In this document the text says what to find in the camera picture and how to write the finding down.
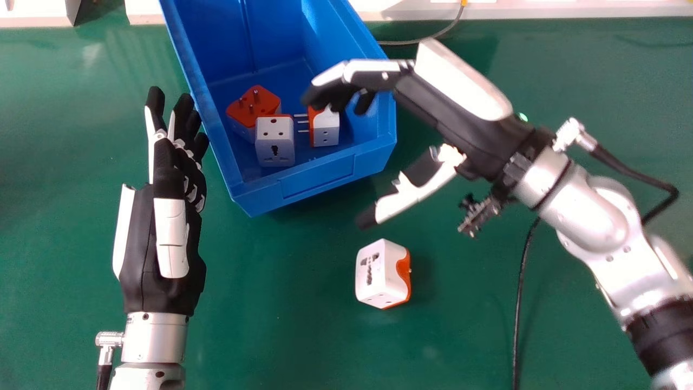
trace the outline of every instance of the green table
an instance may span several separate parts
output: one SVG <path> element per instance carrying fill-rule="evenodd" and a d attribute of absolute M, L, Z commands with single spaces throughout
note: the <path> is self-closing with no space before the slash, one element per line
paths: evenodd
<path fill-rule="evenodd" d="M 94 335 L 125 325 L 111 250 L 120 185 L 147 176 L 146 92 L 186 90 L 163 26 L 128 26 L 109 2 L 84 15 L 75 29 L 0 32 L 3 390 L 93 387 Z M 374 30 L 393 38 L 438 27 Z M 543 20 L 463 22 L 444 42 L 530 120 L 556 128 L 574 115 L 623 160 L 676 183 L 681 200 L 652 230 L 688 257 L 692 38 L 691 19 Z M 410 57 L 413 49 L 388 53 Z M 478 241 L 461 237 L 456 204 L 486 186 L 456 180 L 387 225 L 357 231 L 353 216 L 439 141 L 408 113 L 398 120 L 383 173 L 256 219 L 229 200 L 212 155 L 205 158 L 200 252 L 209 273 L 188 338 L 189 389 L 509 388 L 531 213 L 507 210 Z M 624 182 L 643 208 L 663 196 Z M 384 312 L 353 295 L 356 251 L 381 237 L 407 246 L 413 268 L 411 301 Z M 522 388 L 649 386 L 586 268 L 546 226 L 535 244 Z"/>

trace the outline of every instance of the robotic hand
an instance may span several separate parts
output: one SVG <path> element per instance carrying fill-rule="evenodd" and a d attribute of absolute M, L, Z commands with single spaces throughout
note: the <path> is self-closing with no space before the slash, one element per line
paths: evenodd
<path fill-rule="evenodd" d="M 198 133 L 200 115 L 183 94 L 163 119 L 164 93 L 151 87 L 144 108 L 149 183 L 123 185 L 113 247 L 121 284 L 125 332 L 100 332 L 97 390 L 107 390 L 115 348 L 121 365 L 111 390 L 183 389 L 188 320 L 204 289 L 207 266 L 198 253 L 200 213 L 207 196 L 202 156 L 209 145 Z"/>
<path fill-rule="evenodd" d="M 346 108 L 360 94 L 362 114 L 379 91 L 435 128 L 445 140 L 400 172 L 394 190 L 357 218 L 382 223 L 460 174 L 491 183 L 489 196 L 462 201 L 458 231 L 474 237 L 504 206 L 521 202 L 556 229 L 563 247 L 593 272 L 597 288 L 626 332 L 657 390 L 693 384 L 693 278 L 663 239 L 643 224 L 678 196 L 672 185 L 637 173 L 614 158 L 576 119 L 556 134 L 513 112 L 489 80 L 433 39 L 419 44 L 416 60 L 352 60 L 315 77 L 303 103 Z M 627 176 L 666 189 L 671 196 L 640 218 L 619 182 L 590 176 L 566 150 L 573 144 Z"/>

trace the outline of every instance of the blue box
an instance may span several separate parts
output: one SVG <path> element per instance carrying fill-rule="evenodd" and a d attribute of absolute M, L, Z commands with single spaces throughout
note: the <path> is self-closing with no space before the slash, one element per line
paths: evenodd
<path fill-rule="evenodd" d="M 168 33 L 231 198 L 251 217 L 382 171 L 397 141 L 395 103 L 342 114 L 340 143 L 311 148 L 295 136 L 296 165 L 261 168 L 231 130 L 226 108 L 259 84 L 300 103 L 311 79 L 342 60 L 386 58 L 347 0 L 161 0 Z"/>

